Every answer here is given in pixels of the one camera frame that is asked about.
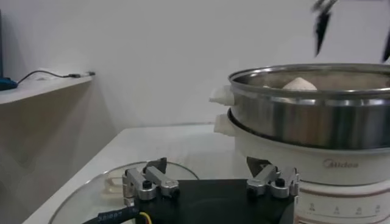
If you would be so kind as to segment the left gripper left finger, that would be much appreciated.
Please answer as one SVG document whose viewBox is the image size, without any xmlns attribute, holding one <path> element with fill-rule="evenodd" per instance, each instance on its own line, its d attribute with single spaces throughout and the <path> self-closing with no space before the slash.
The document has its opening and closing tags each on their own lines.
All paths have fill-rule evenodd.
<svg viewBox="0 0 390 224">
<path fill-rule="evenodd" d="M 122 175 L 122 194 L 125 199 L 151 201 L 159 193 L 162 197 L 177 199 L 179 182 L 166 176 L 166 158 L 149 161 L 142 169 L 130 168 Z"/>
</svg>

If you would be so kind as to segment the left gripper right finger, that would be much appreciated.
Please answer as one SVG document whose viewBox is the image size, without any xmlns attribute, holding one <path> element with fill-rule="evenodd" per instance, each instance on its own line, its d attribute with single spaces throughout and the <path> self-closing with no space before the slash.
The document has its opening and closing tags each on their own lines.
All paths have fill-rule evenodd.
<svg viewBox="0 0 390 224">
<path fill-rule="evenodd" d="M 299 194 L 299 173 L 296 168 L 279 169 L 268 160 L 246 158 L 252 178 L 246 182 L 249 198 L 255 199 L 268 193 L 274 198 L 285 199 Z"/>
</svg>

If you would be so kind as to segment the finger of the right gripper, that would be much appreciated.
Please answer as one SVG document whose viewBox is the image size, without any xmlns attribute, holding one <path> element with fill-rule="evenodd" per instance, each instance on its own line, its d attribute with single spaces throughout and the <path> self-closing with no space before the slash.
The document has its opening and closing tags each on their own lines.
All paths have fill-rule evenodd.
<svg viewBox="0 0 390 224">
<path fill-rule="evenodd" d="M 331 9 L 338 0 L 317 0 L 312 8 L 312 12 L 317 13 L 316 23 L 314 25 L 314 37 L 316 40 L 315 56 L 317 57 L 322 49 L 322 45 L 327 32 L 328 24 L 332 15 Z"/>
<path fill-rule="evenodd" d="M 390 56 L 390 31 L 388 31 L 384 49 L 383 49 L 383 55 L 382 55 L 382 62 L 386 62 L 389 59 Z"/>
</svg>

